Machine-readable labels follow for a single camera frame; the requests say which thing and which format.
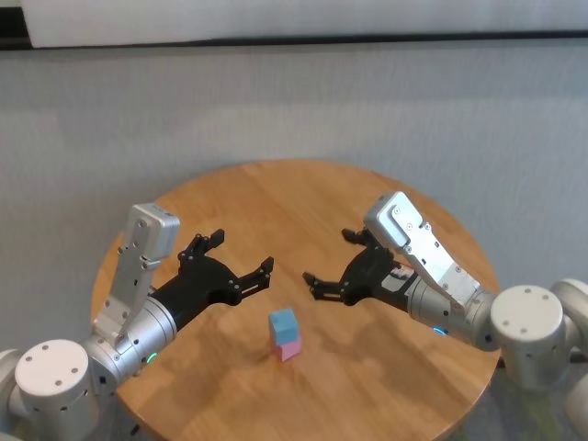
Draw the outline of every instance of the cube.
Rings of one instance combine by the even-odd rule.
[[[276,352],[276,356],[279,358],[280,361],[286,361],[289,358],[292,358],[296,354],[299,354],[302,350],[302,340],[298,339],[291,343],[286,343],[282,346],[274,346],[274,351]]]
[[[282,346],[299,340],[300,329],[294,311],[288,308],[269,314],[269,332],[275,346]]]

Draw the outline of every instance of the round wooden table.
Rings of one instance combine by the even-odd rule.
[[[204,175],[156,202],[181,220],[176,255],[197,232],[226,231],[209,255],[238,276],[269,255],[271,287],[232,308],[215,305],[183,329],[119,397],[141,425],[165,440],[421,440],[446,435],[488,385],[498,353],[483,353],[368,299],[354,307],[316,301],[301,274],[338,280],[360,246],[342,228],[361,229],[378,196],[406,192],[447,250],[498,291],[491,265],[444,209],[406,185],[368,170],[322,161],[251,163]],[[113,243],[98,273],[93,316],[117,263]],[[176,274],[169,258],[160,286]],[[302,354],[281,363],[267,316],[291,307]]]

